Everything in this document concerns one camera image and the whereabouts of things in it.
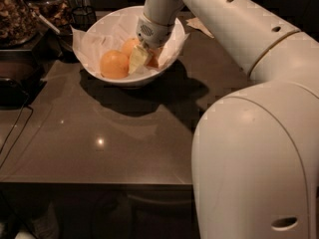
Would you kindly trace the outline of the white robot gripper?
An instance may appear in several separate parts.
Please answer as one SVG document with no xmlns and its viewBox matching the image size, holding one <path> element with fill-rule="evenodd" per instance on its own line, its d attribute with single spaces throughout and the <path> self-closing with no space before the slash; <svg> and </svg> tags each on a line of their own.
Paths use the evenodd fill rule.
<svg viewBox="0 0 319 239">
<path fill-rule="evenodd" d="M 144 14 L 139 17 L 136 29 L 137 37 L 144 47 L 152 50 L 152 53 L 142 45 L 135 45 L 132 49 L 129 62 L 129 73 L 133 74 L 138 68 L 151 61 L 151 66 L 159 66 L 159 57 L 163 46 L 169 40 L 174 25 L 161 25 L 149 20 Z"/>
</svg>

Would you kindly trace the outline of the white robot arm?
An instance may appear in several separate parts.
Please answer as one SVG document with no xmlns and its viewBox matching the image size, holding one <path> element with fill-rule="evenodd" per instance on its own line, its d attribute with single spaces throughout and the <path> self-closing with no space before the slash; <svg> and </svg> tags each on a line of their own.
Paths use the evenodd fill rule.
<svg viewBox="0 0 319 239">
<path fill-rule="evenodd" d="M 187 7 L 252 81 L 196 127 L 191 173 L 201 239 L 316 239 L 317 42 L 251 0 L 146 0 L 137 34 L 163 46 Z"/>
</svg>

